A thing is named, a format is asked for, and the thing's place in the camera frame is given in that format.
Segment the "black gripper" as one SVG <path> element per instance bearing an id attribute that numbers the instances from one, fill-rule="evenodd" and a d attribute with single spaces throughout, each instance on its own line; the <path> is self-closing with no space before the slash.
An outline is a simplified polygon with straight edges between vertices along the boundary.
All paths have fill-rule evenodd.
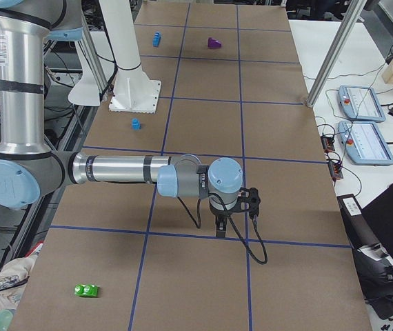
<path id="1" fill-rule="evenodd" d="M 247 212 L 249 217 L 258 217 L 261 199 L 256 188 L 240 188 L 235 197 L 218 191 L 210 192 L 209 202 L 215 215 Z M 216 216 L 215 225 L 216 237 L 225 237 L 226 218 Z"/>

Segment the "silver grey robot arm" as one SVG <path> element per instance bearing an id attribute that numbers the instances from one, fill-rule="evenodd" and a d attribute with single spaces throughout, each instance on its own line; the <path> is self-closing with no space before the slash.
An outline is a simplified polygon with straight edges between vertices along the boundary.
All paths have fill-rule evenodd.
<path id="1" fill-rule="evenodd" d="M 218 237 L 234 213 L 257 221 L 259 193 L 243 187 L 234 159 L 88 156 L 45 143 L 43 42 L 80 40 L 81 15 L 80 1 L 0 1 L 0 205 L 21 208 L 70 184 L 149 183 L 164 197 L 207 199 Z"/>

